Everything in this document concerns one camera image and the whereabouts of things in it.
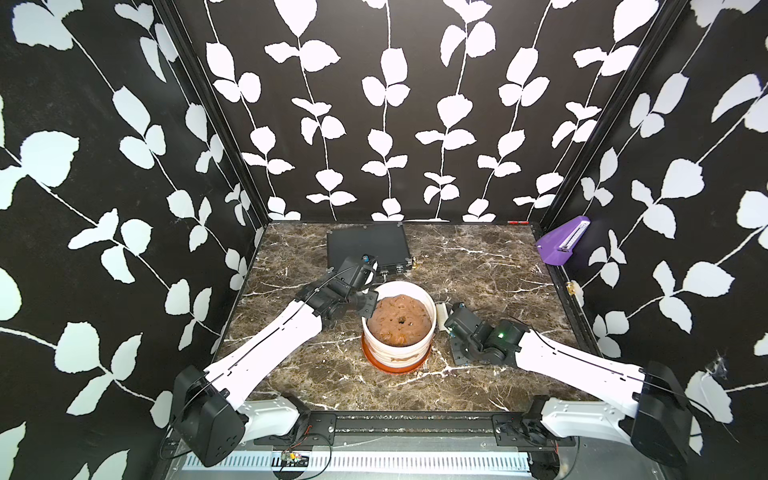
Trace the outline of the white ceramic pot with mud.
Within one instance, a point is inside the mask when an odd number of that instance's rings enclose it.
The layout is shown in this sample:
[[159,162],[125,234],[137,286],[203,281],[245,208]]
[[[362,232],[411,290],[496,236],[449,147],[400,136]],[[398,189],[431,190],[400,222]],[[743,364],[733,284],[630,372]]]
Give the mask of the white ceramic pot with mud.
[[435,302],[423,288],[392,281],[375,291],[378,301],[373,316],[362,320],[362,339],[377,353],[399,359],[432,345],[437,330]]

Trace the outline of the white and blue scrub brush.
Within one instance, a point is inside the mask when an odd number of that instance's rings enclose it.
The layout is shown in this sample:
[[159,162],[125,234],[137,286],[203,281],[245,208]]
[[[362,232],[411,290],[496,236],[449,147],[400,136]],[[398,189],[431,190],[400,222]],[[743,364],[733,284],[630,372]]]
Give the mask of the white and blue scrub brush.
[[445,302],[438,302],[435,304],[436,311],[436,328],[438,331],[447,332],[445,322],[450,315],[450,309]]

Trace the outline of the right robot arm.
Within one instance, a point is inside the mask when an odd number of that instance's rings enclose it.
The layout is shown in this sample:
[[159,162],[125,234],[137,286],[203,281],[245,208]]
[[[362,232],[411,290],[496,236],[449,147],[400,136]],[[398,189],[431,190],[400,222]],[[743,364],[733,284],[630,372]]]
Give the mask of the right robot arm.
[[516,320],[492,325],[462,303],[448,307],[443,326],[471,360],[544,375],[591,395],[576,402],[536,397],[507,425],[516,435],[538,444],[568,437],[612,441],[668,467],[687,465],[692,402],[667,366],[595,356]]

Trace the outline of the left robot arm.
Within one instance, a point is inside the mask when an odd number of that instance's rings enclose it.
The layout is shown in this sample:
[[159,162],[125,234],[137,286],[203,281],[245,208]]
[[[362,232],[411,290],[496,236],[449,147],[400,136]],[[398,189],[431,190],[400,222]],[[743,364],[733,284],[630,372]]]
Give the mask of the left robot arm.
[[275,437],[295,445],[309,431],[310,411],[292,395],[249,401],[258,384],[323,327],[354,309],[372,316],[371,284],[378,263],[348,257],[323,278],[304,285],[286,308],[244,345],[204,369],[189,366],[175,378],[168,430],[205,467],[221,463],[243,442]]

